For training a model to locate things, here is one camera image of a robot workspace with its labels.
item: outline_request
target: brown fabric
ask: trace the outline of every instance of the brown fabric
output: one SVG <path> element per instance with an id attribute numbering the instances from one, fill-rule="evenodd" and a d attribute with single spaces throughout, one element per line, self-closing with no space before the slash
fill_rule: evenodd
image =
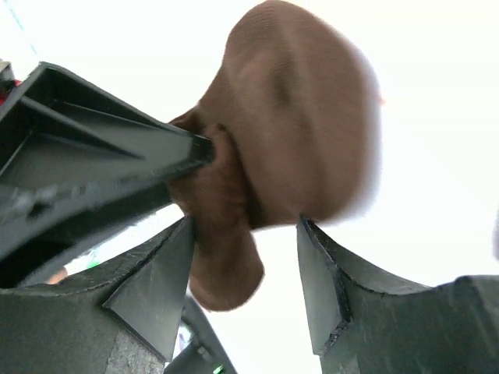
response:
<path id="1" fill-rule="evenodd" d="M 298 6 L 266 1 L 228 37 L 198 105 L 172 123 L 211 138 L 215 162 L 170 184 L 196 218 L 191 291 L 240 306 L 264 274 L 250 230 L 351 208 L 372 178 L 380 106 L 359 52 Z"/>

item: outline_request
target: red component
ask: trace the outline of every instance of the red component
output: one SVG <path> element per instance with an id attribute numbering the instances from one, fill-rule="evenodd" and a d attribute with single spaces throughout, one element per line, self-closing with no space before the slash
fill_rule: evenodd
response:
<path id="1" fill-rule="evenodd" d="M 16 87 L 18 87 L 20 84 L 21 84 L 21 81 L 20 80 L 16 80 Z M 7 96 L 8 95 L 0 95 L 0 105 L 2 105 L 5 100 L 7 100 Z"/>

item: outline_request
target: black plastic bracket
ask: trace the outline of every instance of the black plastic bracket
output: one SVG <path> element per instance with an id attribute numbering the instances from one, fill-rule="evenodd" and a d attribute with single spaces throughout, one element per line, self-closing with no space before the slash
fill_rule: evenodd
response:
<path id="1" fill-rule="evenodd" d="M 46 281 L 212 157 L 208 139 L 41 63 L 0 106 L 0 287 Z"/>
<path id="2" fill-rule="evenodd" d="M 499 373 L 499 277 L 428 288 L 368 263 L 304 217 L 297 231 L 324 374 Z"/>
<path id="3" fill-rule="evenodd" d="M 162 373 L 172 359 L 193 244 L 193 219 L 184 217 L 60 284 L 0 288 L 0 372 Z"/>
<path id="4" fill-rule="evenodd" d="M 0 59 L 0 99 L 6 97 L 9 92 L 16 86 L 14 80 L 14 71 L 10 62 Z"/>
<path id="5" fill-rule="evenodd" d="M 193 341 L 167 366 L 165 374 L 237 374 L 203 310 L 187 296 L 182 321 Z"/>

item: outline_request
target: white background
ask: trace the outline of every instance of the white background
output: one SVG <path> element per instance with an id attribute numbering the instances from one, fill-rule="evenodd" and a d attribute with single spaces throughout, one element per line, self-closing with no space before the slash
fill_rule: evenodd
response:
<path id="1" fill-rule="evenodd" d="M 9 0 L 25 33 L 0 3 L 0 58 L 12 61 L 23 78 L 37 63 L 31 43 L 38 58 L 168 121 L 206 90 L 228 32 L 255 3 Z M 378 200 L 365 217 L 326 232 L 424 284 L 499 273 L 491 248 L 499 207 L 494 2 L 297 3 L 364 50 L 387 101 Z M 148 235 L 181 213 L 172 206 L 158 216 Z M 295 235 L 294 228 L 257 233 L 267 270 L 259 292 L 241 309 L 208 315 L 241 374 L 320 372 L 310 349 Z"/>

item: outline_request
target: green light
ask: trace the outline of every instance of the green light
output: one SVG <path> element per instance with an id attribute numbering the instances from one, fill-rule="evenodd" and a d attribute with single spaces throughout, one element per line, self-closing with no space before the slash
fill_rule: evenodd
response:
<path id="1" fill-rule="evenodd" d="M 96 267 L 97 265 L 100 265 L 100 263 L 98 261 L 91 261 L 88 265 L 87 265 L 87 269 L 91 269 L 92 267 Z"/>
<path id="2" fill-rule="evenodd" d="M 220 365 L 218 366 L 214 371 L 213 371 L 213 374 L 224 374 L 225 373 L 225 370 L 224 370 L 224 366 L 223 365 Z"/>

